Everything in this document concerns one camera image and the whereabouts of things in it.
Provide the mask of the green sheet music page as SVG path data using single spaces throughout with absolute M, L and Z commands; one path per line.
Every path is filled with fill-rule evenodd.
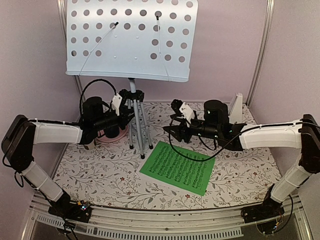
M 160 141 L 144 162 L 139 172 L 149 179 L 204 196 L 208 187 L 215 159 Z

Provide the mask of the white perforated music stand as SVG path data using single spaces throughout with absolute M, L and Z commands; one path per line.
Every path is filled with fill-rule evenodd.
M 66 73 L 185 83 L 196 0 L 69 0 Z

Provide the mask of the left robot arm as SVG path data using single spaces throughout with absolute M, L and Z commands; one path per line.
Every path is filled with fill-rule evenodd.
M 59 186 L 36 157 L 49 157 L 53 150 L 64 145 L 93 144 L 100 132 L 125 129 L 134 118 L 133 109 L 118 94 L 110 103 L 93 96 L 79 104 L 77 122 L 63 122 L 29 118 L 24 114 L 14 117 L 1 142 L 3 164 L 28 182 L 63 217 L 70 217 L 74 208 L 85 210 L 83 204 L 73 203 L 70 195 Z

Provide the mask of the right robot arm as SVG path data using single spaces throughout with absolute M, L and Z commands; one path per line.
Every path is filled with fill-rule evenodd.
M 203 104 L 204 118 L 185 102 L 175 99 L 170 116 L 178 125 L 163 127 L 169 137 L 188 143 L 192 136 L 216 140 L 222 149 L 243 151 L 254 148 L 292 148 L 300 154 L 295 164 L 268 190 L 258 213 L 262 218 L 274 214 L 282 202 L 311 175 L 320 172 L 320 127 L 310 114 L 291 122 L 272 124 L 231 123 L 228 106 L 219 100 Z

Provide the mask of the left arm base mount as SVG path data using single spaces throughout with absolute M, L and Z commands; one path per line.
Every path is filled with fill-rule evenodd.
M 90 206 L 83 204 L 72 203 L 69 201 L 66 203 L 49 201 L 49 203 L 50 207 L 48 213 L 63 219 L 88 223 L 92 215 L 93 209 Z

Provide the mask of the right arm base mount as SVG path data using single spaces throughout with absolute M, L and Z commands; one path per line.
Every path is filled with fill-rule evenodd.
M 243 207 L 240 215 L 245 223 L 252 223 L 277 217 L 284 213 L 285 211 L 281 203 L 267 199 L 260 204 Z

